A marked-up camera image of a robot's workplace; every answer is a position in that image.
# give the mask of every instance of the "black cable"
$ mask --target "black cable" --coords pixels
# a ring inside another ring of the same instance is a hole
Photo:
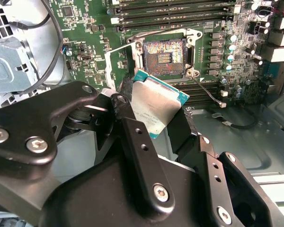
[[[252,111],[250,111],[249,109],[245,108],[244,106],[241,106],[241,108],[243,110],[245,110],[250,116],[252,116],[253,122],[251,124],[248,124],[248,125],[236,125],[236,124],[233,124],[233,123],[229,122],[228,120],[226,120],[221,113],[218,113],[218,112],[214,111],[213,109],[208,109],[207,111],[212,113],[212,117],[217,119],[218,121],[222,122],[222,124],[225,124],[227,126],[235,128],[235,129],[246,130],[246,129],[251,129],[254,126],[256,126],[257,123],[258,123],[258,117]]]
[[[34,29],[34,28],[38,28],[38,27],[45,25],[46,22],[49,20],[49,18],[51,18],[51,16],[47,14],[46,17],[43,19],[43,21],[41,21],[39,24],[36,24],[36,25],[26,25],[26,24],[23,24],[21,22],[16,22],[16,21],[9,22],[9,24],[19,29],[22,29],[22,30],[29,30],[29,29]]]
[[[63,45],[63,35],[62,35],[62,31],[61,31],[61,29],[59,27],[59,23],[58,23],[56,17],[52,13],[51,8],[48,6],[48,4],[45,2],[45,0],[41,0],[41,2],[43,3],[43,5],[46,8],[48,14],[50,15],[50,18],[53,21],[53,25],[54,25],[54,27],[55,27],[55,29],[57,31],[59,45],[58,45],[58,47],[57,47],[57,49],[55,51],[55,54],[53,56],[53,59],[52,59],[51,63],[49,64],[47,70],[45,71],[44,75],[35,84],[33,84],[31,87],[25,89],[24,91],[19,91],[18,93],[21,94],[21,95],[27,94],[27,93],[30,93],[30,92],[36,90],[39,86],[41,86],[49,78],[49,76],[53,72],[53,70],[54,70],[54,68],[56,66],[56,63],[57,63],[57,61],[59,59],[59,55],[60,55],[60,52],[61,52],[61,49],[62,49],[62,45]]]

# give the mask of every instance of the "gray cable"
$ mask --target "gray cable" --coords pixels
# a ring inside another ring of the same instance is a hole
[[[49,16],[51,17],[51,19],[53,21],[53,25],[54,25],[54,27],[57,31],[59,45],[58,45],[57,50],[56,50],[56,52],[53,56],[51,63],[49,64],[47,70],[45,71],[44,75],[35,84],[33,84],[31,87],[25,89],[24,91],[19,91],[18,93],[21,94],[21,95],[33,92],[34,90],[36,90],[39,86],[41,86],[49,78],[49,76],[53,72],[53,70],[56,66],[56,63],[59,59],[60,51],[61,51],[62,45],[63,45],[63,35],[62,35],[62,31],[60,29],[60,26],[59,26],[59,23],[58,23],[56,17],[52,13],[51,8],[47,5],[46,1],[41,0],[41,2],[43,3],[44,7],[46,8]]]

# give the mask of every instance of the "integrated circuit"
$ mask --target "integrated circuit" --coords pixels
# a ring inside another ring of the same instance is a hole
[[[145,70],[153,76],[181,75],[185,69],[186,41],[174,39],[143,44]]]
[[[74,15],[71,6],[62,7],[62,13],[65,17],[72,17]]]

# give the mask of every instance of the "chip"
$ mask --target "chip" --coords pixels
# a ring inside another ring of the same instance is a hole
[[[182,39],[143,43],[145,70],[153,76],[184,74],[186,41]]]
[[[218,56],[210,56],[209,61],[218,61]]]
[[[99,31],[99,27],[97,25],[92,25],[91,26],[91,31],[92,32],[97,32],[97,31]]]
[[[243,25],[243,23],[244,23],[244,21],[243,21],[243,20],[238,20],[238,21],[237,21],[237,26],[242,26],[242,25]]]
[[[209,63],[208,67],[211,68],[211,69],[214,69],[214,68],[217,67],[217,63]]]
[[[73,16],[71,6],[62,7],[62,12],[63,12],[63,15],[65,17],[72,17]]]
[[[210,37],[211,37],[212,39],[219,39],[219,38],[220,38],[220,33],[219,33],[219,32],[217,32],[217,33],[211,33],[211,34],[210,34]]]
[[[219,40],[211,41],[211,46],[219,46],[219,43]]]
[[[208,75],[215,76],[217,74],[216,70],[208,70]]]
[[[217,54],[218,53],[218,50],[217,48],[213,48],[213,49],[210,49],[210,53],[211,54]]]

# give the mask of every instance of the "electrolytic capacitor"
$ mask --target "electrolytic capacitor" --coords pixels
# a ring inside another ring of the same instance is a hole
[[[227,36],[227,39],[229,41],[235,42],[237,40],[237,36],[234,35],[234,34],[230,34],[230,35]]]
[[[250,48],[246,48],[245,51],[249,54],[255,54],[255,50],[250,49]]]
[[[253,62],[258,64],[258,65],[263,65],[263,61],[262,60],[259,60],[258,58],[254,58],[253,59]]]
[[[242,90],[243,90],[243,89],[241,88],[240,85],[237,85],[237,86],[235,87],[235,91],[238,92],[238,93],[241,93]]]
[[[234,50],[237,49],[237,47],[234,44],[229,44],[229,45],[227,45],[227,49],[230,50],[230,51],[234,51]]]
[[[269,26],[270,26],[270,23],[269,23],[269,22],[266,22],[266,21],[261,21],[261,26],[262,26],[262,27],[269,27]]]
[[[229,61],[233,61],[234,57],[233,57],[232,54],[227,54],[227,55],[225,55],[225,59],[229,60]]]
[[[227,71],[230,71],[232,69],[232,67],[231,67],[230,64],[225,64],[224,69],[227,70]]]
[[[268,29],[265,28],[265,27],[260,27],[260,28],[259,28],[259,33],[267,34],[267,33],[268,33]]]
[[[227,84],[227,79],[225,77],[220,78],[221,83]]]

